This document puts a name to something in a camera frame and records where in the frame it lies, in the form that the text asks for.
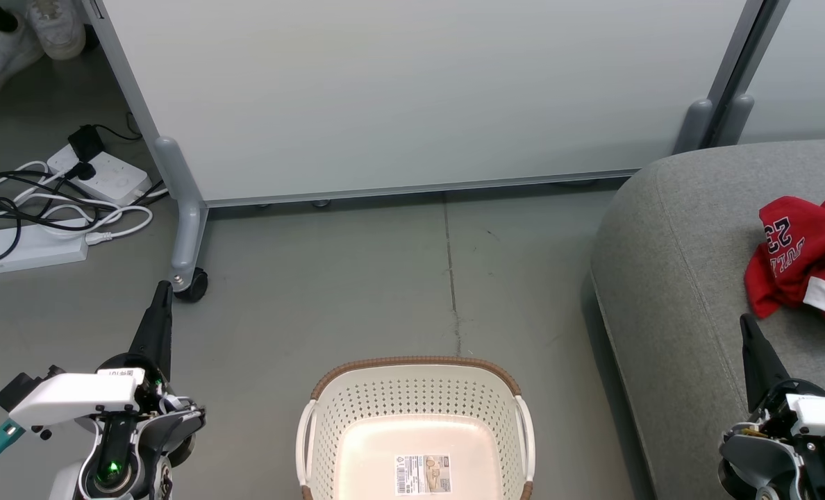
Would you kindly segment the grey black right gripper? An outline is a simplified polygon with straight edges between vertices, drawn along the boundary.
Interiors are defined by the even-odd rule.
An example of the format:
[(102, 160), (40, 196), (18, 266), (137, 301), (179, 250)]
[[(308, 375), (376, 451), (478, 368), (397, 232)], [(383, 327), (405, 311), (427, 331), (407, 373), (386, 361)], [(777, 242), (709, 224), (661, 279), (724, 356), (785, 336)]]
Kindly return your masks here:
[(722, 436), (719, 481), (734, 499), (825, 499), (825, 392), (788, 380), (755, 315), (740, 329), (752, 414)]

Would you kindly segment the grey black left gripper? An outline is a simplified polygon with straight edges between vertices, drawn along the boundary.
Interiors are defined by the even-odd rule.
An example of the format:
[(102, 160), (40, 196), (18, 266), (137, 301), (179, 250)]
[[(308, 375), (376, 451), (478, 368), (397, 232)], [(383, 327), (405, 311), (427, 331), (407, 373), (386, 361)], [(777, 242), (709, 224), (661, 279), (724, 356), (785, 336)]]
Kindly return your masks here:
[(84, 374), (92, 452), (77, 475), (79, 499), (174, 499), (175, 469), (193, 452), (206, 411), (172, 389), (172, 284), (160, 281), (129, 353)]

